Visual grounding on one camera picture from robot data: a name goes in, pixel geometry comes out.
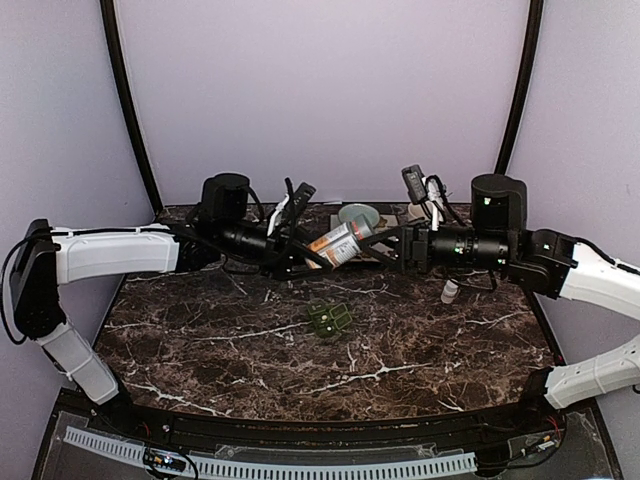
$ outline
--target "white cable tray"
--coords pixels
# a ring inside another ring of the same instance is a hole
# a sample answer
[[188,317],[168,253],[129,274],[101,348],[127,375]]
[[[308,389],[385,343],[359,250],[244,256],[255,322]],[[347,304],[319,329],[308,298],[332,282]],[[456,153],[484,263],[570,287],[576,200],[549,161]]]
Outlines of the white cable tray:
[[[118,462],[146,468],[142,463],[145,446],[141,442],[116,440],[75,427],[67,427],[64,441]],[[473,473],[477,470],[474,453],[408,462],[333,466],[244,463],[198,455],[189,455],[189,458],[198,467],[199,476],[203,480],[422,480]],[[156,468],[173,475],[193,477],[190,465],[182,473]]]

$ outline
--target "black curved pole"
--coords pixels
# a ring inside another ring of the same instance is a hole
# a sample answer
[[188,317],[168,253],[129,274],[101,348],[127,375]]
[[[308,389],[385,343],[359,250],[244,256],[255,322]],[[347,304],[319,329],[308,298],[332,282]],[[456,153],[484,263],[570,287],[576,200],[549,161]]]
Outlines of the black curved pole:
[[120,35],[118,33],[118,23],[116,20],[116,9],[113,4],[113,0],[100,0],[100,9],[102,10],[102,23],[104,25],[104,34],[107,39],[109,57],[111,58],[113,77],[116,82],[118,97],[120,98],[120,108],[122,109],[122,115],[124,116],[124,121],[127,125],[129,139],[131,141],[133,153],[136,157],[138,169],[140,170],[140,175],[142,176],[144,187],[147,191],[147,196],[149,197],[153,211],[157,215],[164,207],[162,205],[162,200],[160,199],[158,185],[153,177],[151,163],[149,162],[147,150],[144,147],[142,132],[140,130],[140,125],[138,124],[138,117],[133,106],[133,97],[131,96],[129,80],[125,69],[122,45],[120,43]]
[[494,173],[502,175],[507,173],[509,168],[509,160],[513,153],[513,147],[516,143],[524,104],[527,99],[527,91],[531,81],[531,72],[533,71],[533,61],[536,56],[536,47],[538,46],[538,36],[540,34],[540,24],[542,23],[542,9],[544,0],[531,0],[529,5],[529,18],[527,20],[527,30],[524,38],[524,46],[522,48],[522,58],[520,59],[520,70],[518,71],[518,79],[516,80],[516,89],[511,102],[511,111],[507,120],[507,128],[502,139],[502,146],[498,154],[498,161]]

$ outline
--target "marble tabletop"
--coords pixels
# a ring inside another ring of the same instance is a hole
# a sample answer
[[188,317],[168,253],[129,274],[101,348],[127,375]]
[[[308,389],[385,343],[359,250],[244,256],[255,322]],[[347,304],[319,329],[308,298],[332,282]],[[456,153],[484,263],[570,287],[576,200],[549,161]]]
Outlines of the marble tabletop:
[[[406,205],[376,205],[404,220]],[[301,219],[318,235],[339,207]],[[467,214],[465,206],[456,206]],[[167,209],[180,220],[188,207]],[[487,282],[471,273],[471,282]],[[441,272],[336,270],[295,282],[229,275],[130,275],[97,341],[134,401],[169,410],[288,421],[381,420],[518,400],[553,356],[514,285],[440,300]],[[321,339],[312,301],[346,303],[353,323]]]

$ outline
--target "purple wall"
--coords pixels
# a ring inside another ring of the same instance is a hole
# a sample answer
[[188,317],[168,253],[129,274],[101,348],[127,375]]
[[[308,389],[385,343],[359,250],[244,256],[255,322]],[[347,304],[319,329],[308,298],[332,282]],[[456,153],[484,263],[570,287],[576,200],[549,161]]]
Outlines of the purple wall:
[[421,163],[469,199],[493,168],[526,0],[119,1],[124,50],[167,204],[224,170],[280,200],[406,200]]
[[[31,220],[90,227],[152,219],[98,2],[0,2],[0,257]],[[64,307],[93,338],[118,279],[70,285]],[[31,478],[62,377],[39,347],[0,334],[2,478]]]
[[[640,265],[640,4],[547,2],[510,174],[529,186],[530,228],[587,237]],[[543,301],[570,361],[617,347],[640,323]],[[640,478],[640,397],[601,398],[625,478]]]

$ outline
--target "green object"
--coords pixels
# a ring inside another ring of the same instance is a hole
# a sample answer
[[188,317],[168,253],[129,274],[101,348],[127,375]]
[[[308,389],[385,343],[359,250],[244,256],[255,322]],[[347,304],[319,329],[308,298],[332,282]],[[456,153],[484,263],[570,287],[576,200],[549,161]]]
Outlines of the green object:
[[335,306],[313,303],[307,306],[307,313],[311,318],[313,330],[320,338],[333,337],[353,321],[349,308],[344,303]]

